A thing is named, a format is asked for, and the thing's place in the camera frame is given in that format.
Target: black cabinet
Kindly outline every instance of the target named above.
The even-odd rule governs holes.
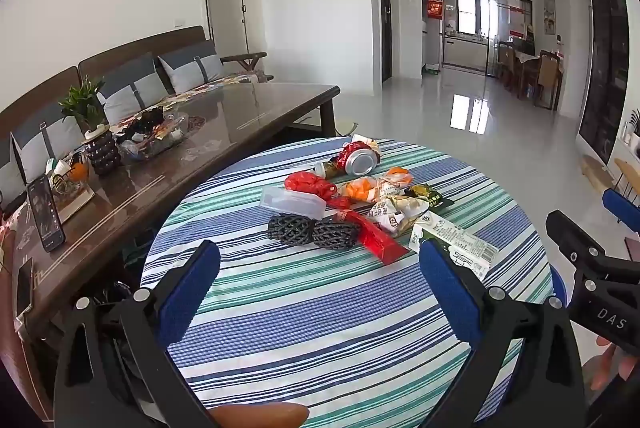
[[[625,104],[629,68],[626,0],[591,0],[593,63],[580,135],[607,163]]]

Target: coffee table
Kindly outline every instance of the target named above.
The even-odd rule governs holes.
[[[344,142],[306,141],[234,164],[191,192],[153,242],[146,287],[186,261],[203,239],[220,247],[217,280],[182,341],[169,347],[205,407],[295,401],[310,408],[305,427],[415,427],[468,355],[415,253],[384,267],[362,246],[331,252],[267,239],[274,212],[258,205],[262,188],[282,187],[288,174],[329,159]],[[409,169],[416,183],[456,201],[444,217],[500,249],[485,285],[537,303],[552,293],[540,237],[500,186],[423,146],[384,139],[380,147],[376,173]],[[400,243],[407,245],[408,237]],[[514,342],[481,416],[497,407],[518,349]]]
[[[83,285],[116,260],[124,243],[166,217],[182,198],[213,174],[260,150],[285,127],[320,107],[322,132],[335,136],[335,85],[231,84],[180,101],[173,110],[199,117],[199,128],[155,158],[93,178],[96,195],[64,225],[66,242],[46,253],[28,204],[16,223],[12,248],[14,297],[17,273],[34,259],[33,309],[17,329],[24,339],[59,336],[50,319],[78,297]]]

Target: striped tablecloth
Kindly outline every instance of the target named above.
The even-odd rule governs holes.
[[[295,401],[310,408],[305,427],[415,427],[468,355],[416,254],[383,267],[362,246],[332,252],[267,239],[274,212],[258,205],[262,188],[283,187],[288,174],[329,159],[344,141],[305,141],[236,163],[191,192],[156,237],[142,276],[147,287],[204,238],[220,247],[217,280],[183,340],[169,347],[205,407]],[[500,249],[485,285],[532,302],[552,293],[542,242],[500,186],[423,146],[380,140],[380,147],[375,173],[407,168],[415,183],[455,201],[444,217]],[[518,348],[511,345],[480,417],[497,407]]]

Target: glossy white floor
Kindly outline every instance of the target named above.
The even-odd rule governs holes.
[[[580,172],[578,123],[517,100],[493,78],[453,69],[421,81],[391,78],[379,96],[341,94],[335,115],[359,123],[360,134],[429,146],[491,177],[535,225],[569,296],[574,268],[546,236],[551,211],[571,217],[607,255],[627,257],[624,238],[632,232],[602,207]],[[592,333],[579,326],[575,331],[583,361],[602,352]]]

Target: black vase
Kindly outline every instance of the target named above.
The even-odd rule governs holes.
[[[84,144],[86,156],[97,175],[107,175],[122,164],[120,152],[110,130]]]

